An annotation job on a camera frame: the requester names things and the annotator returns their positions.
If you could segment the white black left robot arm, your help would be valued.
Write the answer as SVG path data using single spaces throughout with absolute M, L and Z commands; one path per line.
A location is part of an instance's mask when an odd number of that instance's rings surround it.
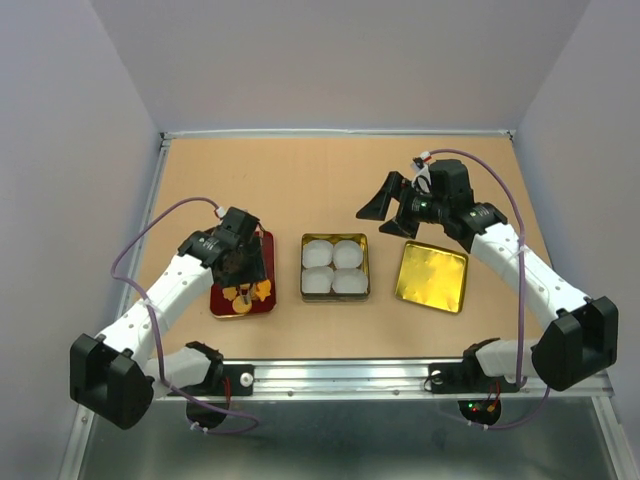
M 212 287 L 265 279 L 262 226 L 257 217 L 230 208 L 218 225 L 193 232 L 147 290 L 128 279 L 139 299 L 95 336 L 80 335 L 70 348 L 70 397 L 126 430 L 155 399 L 168 394 L 196 406 L 192 428 L 210 433 L 231 416 L 232 380 L 222 354 L 202 342 L 166 355 L 162 338 L 187 308 Z

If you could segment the metal tongs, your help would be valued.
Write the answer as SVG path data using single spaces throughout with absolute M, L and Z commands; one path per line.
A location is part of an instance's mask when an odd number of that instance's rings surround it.
M 244 297 L 246 300 L 251 299 L 253 302 L 254 284 L 242 284 L 238 286 L 239 295 L 237 297 Z

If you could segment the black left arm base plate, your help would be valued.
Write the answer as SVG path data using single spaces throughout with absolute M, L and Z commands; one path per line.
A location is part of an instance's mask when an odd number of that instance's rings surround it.
M 204 379 L 181 390 L 195 397 L 249 397 L 253 395 L 255 366 L 250 363 L 221 363 L 208 369 Z

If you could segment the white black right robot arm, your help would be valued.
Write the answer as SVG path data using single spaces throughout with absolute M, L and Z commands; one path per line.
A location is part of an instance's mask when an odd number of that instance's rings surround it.
M 606 296 L 593 298 L 566 282 L 526 244 L 525 227 L 512 226 L 494 205 L 478 202 L 461 157 L 443 150 L 443 159 L 424 152 L 414 158 L 413 178 L 390 172 L 382 187 L 356 214 L 377 221 L 382 233 L 416 237 L 421 224 L 437 224 L 467 253 L 492 269 L 518 295 L 518 313 L 531 311 L 542 328 L 527 341 L 517 328 L 512 341 L 488 339 L 469 347 L 442 383 L 462 382 L 482 390 L 495 379 L 516 387 L 538 378 L 555 391 L 614 365 L 618 357 L 617 306 Z

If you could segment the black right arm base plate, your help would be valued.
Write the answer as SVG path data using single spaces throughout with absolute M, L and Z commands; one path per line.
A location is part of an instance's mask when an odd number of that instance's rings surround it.
M 428 367 L 429 390 L 434 394 L 489 393 L 500 387 L 501 393 L 516 393 L 519 388 L 504 377 L 487 376 L 475 360 L 431 363 Z

